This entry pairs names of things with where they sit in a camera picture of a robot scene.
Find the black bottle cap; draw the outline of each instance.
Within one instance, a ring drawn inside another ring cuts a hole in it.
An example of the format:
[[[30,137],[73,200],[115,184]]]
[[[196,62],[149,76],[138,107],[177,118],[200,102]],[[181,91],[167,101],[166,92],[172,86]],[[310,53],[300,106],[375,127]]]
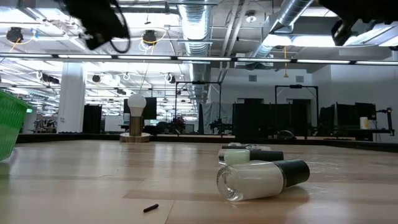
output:
[[[286,187],[306,182],[310,178],[310,168],[301,159],[274,161],[284,173]]]
[[[260,161],[282,161],[284,160],[284,152],[278,151],[250,151],[250,160],[260,160]]]
[[[222,149],[246,149],[246,146],[223,146]]]

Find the wooden table surface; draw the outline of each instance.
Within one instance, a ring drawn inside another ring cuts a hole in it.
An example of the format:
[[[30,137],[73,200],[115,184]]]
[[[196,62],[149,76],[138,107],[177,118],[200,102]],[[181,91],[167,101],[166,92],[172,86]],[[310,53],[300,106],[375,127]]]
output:
[[[231,203],[216,187],[220,144],[19,144],[0,162],[0,223],[398,223],[398,154],[270,147],[307,161],[310,180]]]

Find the green basket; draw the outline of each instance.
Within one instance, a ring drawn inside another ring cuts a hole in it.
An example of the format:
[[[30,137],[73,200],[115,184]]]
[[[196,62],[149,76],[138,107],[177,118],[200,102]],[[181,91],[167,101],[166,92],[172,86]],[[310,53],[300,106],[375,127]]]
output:
[[[0,91],[0,161],[11,156],[29,105]]]

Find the wooden lamp base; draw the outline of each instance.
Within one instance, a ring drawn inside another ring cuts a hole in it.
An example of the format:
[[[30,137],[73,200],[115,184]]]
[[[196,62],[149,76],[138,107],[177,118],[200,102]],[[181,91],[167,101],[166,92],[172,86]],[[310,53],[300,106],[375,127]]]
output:
[[[130,133],[120,134],[120,142],[149,142],[150,134],[142,133],[141,136],[130,136]]]

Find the ceiling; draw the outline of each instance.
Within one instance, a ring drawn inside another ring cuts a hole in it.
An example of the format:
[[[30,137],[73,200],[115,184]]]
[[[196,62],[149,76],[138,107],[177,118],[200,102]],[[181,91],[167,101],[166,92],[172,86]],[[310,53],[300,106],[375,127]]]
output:
[[[51,0],[51,5],[46,5],[41,0],[37,1],[35,9],[23,8],[16,9],[13,2],[8,6],[0,7],[0,52],[15,53],[47,53],[47,54],[117,54],[109,45],[103,45],[95,51],[90,51],[85,47],[85,43],[78,38],[81,33],[80,21],[62,12],[57,4]],[[267,16],[277,12],[282,1],[251,1],[248,10],[253,10],[256,21],[247,22],[243,20],[239,30],[239,40],[233,46],[232,54],[249,55],[264,38],[263,25]],[[220,1],[211,10],[210,26],[210,55],[220,56],[224,37],[227,32],[227,23],[230,12],[233,8],[233,1]],[[127,54],[131,55],[185,55],[185,45],[183,32],[180,26],[180,16],[176,14],[133,14],[125,12],[128,26],[132,37],[131,49]],[[334,60],[383,60],[391,55],[388,47],[377,45],[356,45],[351,47],[332,47],[330,38],[322,39],[319,35],[328,35],[331,26],[337,20],[336,15],[331,11],[313,4],[308,8],[295,24],[294,35],[295,45],[286,47],[274,47],[271,51],[276,58],[315,58],[315,59],[334,59]],[[14,45],[9,42],[5,35],[10,27],[21,27],[24,35],[23,45]],[[141,42],[141,37],[145,30],[155,30],[157,40],[153,48],[145,49]],[[308,37],[306,40],[299,40],[302,35]],[[125,40],[115,40],[116,46],[120,49],[125,48]],[[107,114],[118,114],[123,110],[122,104],[118,100],[123,100],[131,92],[141,92],[145,96],[159,97],[162,108],[162,115],[165,111],[172,110],[172,104],[164,103],[164,97],[175,98],[175,85],[165,81],[165,76],[172,74],[179,81],[191,81],[189,76],[189,66],[186,63],[121,63],[121,62],[84,62],[88,74],[86,91],[86,102],[91,104],[102,104],[104,112]],[[218,63],[212,63],[212,70],[218,68]],[[279,70],[284,68],[283,63],[274,64],[267,69]],[[289,69],[300,69],[304,73],[312,73],[320,68],[319,65],[292,64]],[[3,84],[26,85],[26,86],[47,86],[48,83],[40,81],[41,74],[51,75],[62,81],[62,62],[54,61],[35,61],[22,59],[4,59],[0,64],[0,75]],[[103,78],[100,83],[92,81],[93,75]],[[134,90],[126,90],[126,95],[116,93],[116,90],[100,90],[111,85],[121,88],[129,87]],[[52,85],[52,88],[9,88],[8,91],[23,98],[35,105],[39,105],[41,113],[56,113],[59,104],[59,85]],[[180,102],[177,107],[184,108],[181,113],[197,113],[195,99],[192,91],[182,91],[179,98],[185,98],[185,102]]]

